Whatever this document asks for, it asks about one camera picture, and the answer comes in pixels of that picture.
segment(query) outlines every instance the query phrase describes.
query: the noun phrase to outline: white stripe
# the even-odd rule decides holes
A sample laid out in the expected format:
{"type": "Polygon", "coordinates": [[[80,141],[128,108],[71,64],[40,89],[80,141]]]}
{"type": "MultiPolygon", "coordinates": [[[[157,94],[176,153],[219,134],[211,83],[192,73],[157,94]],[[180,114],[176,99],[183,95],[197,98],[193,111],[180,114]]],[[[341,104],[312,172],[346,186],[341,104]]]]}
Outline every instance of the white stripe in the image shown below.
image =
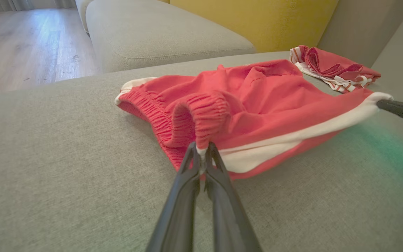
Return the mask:
{"type": "Polygon", "coordinates": [[[126,82],[122,87],[120,88],[120,93],[116,96],[115,98],[115,104],[119,105],[121,101],[119,100],[119,97],[125,93],[128,93],[132,90],[134,86],[140,86],[142,84],[145,84],[153,79],[156,79],[156,77],[147,77],[147,78],[141,78],[141,79],[135,79],[131,80],[129,82],[126,82]]]}
{"type": "Polygon", "coordinates": [[[392,100],[389,94],[375,92],[354,109],[328,121],[289,134],[253,142],[248,145],[219,150],[226,168],[236,173],[245,173],[259,164],[278,156],[312,137],[339,131],[374,115],[379,109],[376,102],[392,100]]]}
{"type": "Polygon", "coordinates": [[[354,91],[355,86],[350,85],[347,89],[348,89],[350,92],[352,92],[352,91],[354,91]]]}
{"type": "Polygon", "coordinates": [[[296,53],[298,54],[298,62],[304,62],[304,59],[302,58],[302,54],[301,54],[301,49],[299,48],[299,46],[294,48],[296,53]]]}
{"type": "Polygon", "coordinates": [[[199,149],[197,146],[195,146],[195,148],[197,149],[197,153],[200,156],[202,161],[205,161],[205,155],[206,155],[206,151],[208,150],[208,148],[205,149],[199,149]]]}
{"type": "MultiPolygon", "coordinates": [[[[315,77],[315,78],[318,78],[318,79],[320,79],[320,80],[323,80],[325,83],[327,83],[329,86],[330,86],[330,88],[332,89],[332,90],[335,90],[335,91],[340,91],[340,92],[343,92],[344,90],[345,90],[345,88],[344,87],[342,87],[342,86],[347,86],[347,85],[349,85],[349,83],[351,84],[351,85],[361,85],[361,86],[364,86],[366,83],[370,83],[372,80],[369,78],[369,79],[367,79],[366,77],[364,77],[363,75],[359,75],[358,77],[359,78],[361,78],[362,80],[360,80],[359,82],[354,82],[354,81],[351,81],[351,80],[345,80],[345,79],[343,79],[343,78],[341,78],[341,77],[339,77],[339,76],[334,76],[334,78],[332,79],[332,78],[328,78],[328,77],[324,77],[324,76],[321,76],[321,75],[319,75],[314,69],[312,69],[311,67],[310,67],[310,65],[307,65],[305,62],[295,62],[294,63],[297,67],[298,67],[298,69],[302,72],[302,73],[304,73],[304,74],[307,74],[307,75],[310,75],[310,76],[312,76],[312,77],[315,77]]],[[[348,88],[348,90],[349,91],[352,91],[352,90],[354,90],[354,88],[352,88],[351,86],[348,88]]]]}
{"type": "Polygon", "coordinates": [[[290,49],[290,61],[295,64],[296,62],[298,62],[298,58],[295,55],[295,51],[292,49],[290,49]]]}

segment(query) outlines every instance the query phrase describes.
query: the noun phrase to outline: folded red garment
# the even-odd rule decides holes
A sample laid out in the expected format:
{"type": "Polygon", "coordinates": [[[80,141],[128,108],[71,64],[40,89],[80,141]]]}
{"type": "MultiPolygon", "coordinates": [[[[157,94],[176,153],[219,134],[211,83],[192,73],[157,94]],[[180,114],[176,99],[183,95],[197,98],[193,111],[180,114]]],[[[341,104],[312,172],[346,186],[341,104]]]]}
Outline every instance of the folded red garment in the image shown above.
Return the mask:
{"type": "Polygon", "coordinates": [[[245,179],[371,117],[381,99],[391,96],[368,89],[330,96],[276,60],[131,80],[115,103],[152,125],[176,169],[190,142],[204,156],[212,141],[231,178],[245,179]]]}
{"type": "Polygon", "coordinates": [[[306,64],[324,77],[333,79],[337,75],[345,80],[355,82],[358,81],[357,77],[359,75],[371,78],[371,82],[380,78],[379,72],[337,54],[323,51],[316,47],[309,49],[305,45],[300,45],[299,48],[301,49],[301,57],[306,64]]]}

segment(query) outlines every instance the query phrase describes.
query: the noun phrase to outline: yellow pillow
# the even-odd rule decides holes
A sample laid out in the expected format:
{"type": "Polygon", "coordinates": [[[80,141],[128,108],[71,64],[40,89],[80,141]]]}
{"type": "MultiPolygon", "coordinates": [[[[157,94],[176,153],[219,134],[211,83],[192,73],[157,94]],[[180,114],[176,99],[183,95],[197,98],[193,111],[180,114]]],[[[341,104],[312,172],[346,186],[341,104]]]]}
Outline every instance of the yellow pillow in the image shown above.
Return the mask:
{"type": "Polygon", "coordinates": [[[170,0],[247,38],[260,52],[317,46],[338,0],[170,0]]]}

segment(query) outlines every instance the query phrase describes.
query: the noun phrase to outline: gray fabric upholstery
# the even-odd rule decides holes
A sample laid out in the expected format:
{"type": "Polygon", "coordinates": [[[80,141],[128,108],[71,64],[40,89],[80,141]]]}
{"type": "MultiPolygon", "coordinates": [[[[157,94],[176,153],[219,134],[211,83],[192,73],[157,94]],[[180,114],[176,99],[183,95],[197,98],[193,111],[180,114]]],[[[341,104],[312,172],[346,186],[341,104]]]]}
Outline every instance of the gray fabric upholstery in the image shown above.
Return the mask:
{"type": "Polygon", "coordinates": [[[104,73],[255,52],[244,37],[156,0],[96,0],[86,21],[104,73]]]}
{"type": "MultiPolygon", "coordinates": [[[[287,56],[204,59],[1,94],[0,251],[143,251],[176,173],[149,124],[114,105],[121,85],[287,56]]],[[[403,251],[403,119],[381,112],[235,187],[265,251],[403,251]]],[[[213,251],[211,215],[201,193],[195,251],[213,251]]]]}
{"type": "Polygon", "coordinates": [[[76,8],[76,0],[54,0],[57,8],[76,8]]]}
{"type": "Polygon", "coordinates": [[[86,25],[86,8],[94,0],[76,0],[77,10],[79,11],[80,20],[82,21],[83,29],[88,32],[86,25]]]}

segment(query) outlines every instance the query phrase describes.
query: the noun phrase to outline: sofa cushion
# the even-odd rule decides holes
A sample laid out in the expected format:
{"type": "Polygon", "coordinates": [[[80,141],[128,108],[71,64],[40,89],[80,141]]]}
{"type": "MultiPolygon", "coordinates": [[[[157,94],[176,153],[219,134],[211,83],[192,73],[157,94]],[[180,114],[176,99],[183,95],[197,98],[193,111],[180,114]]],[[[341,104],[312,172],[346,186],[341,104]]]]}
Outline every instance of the sofa cushion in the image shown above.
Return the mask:
{"type": "Polygon", "coordinates": [[[77,11],[79,11],[80,20],[82,21],[83,29],[88,32],[86,25],[86,8],[94,0],[76,0],[77,11]]]}
{"type": "MultiPolygon", "coordinates": [[[[204,59],[1,94],[0,251],[144,251],[176,173],[149,124],[114,104],[120,86],[287,57],[204,59]]],[[[387,112],[234,185],[264,251],[403,251],[403,119],[387,112]]],[[[195,251],[213,251],[212,236],[200,193],[195,251]]]]}
{"type": "Polygon", "coordinates": [[[96,0],[86,17],[105,73],[255,52],[244,37],[156,0],[96,0]]]}

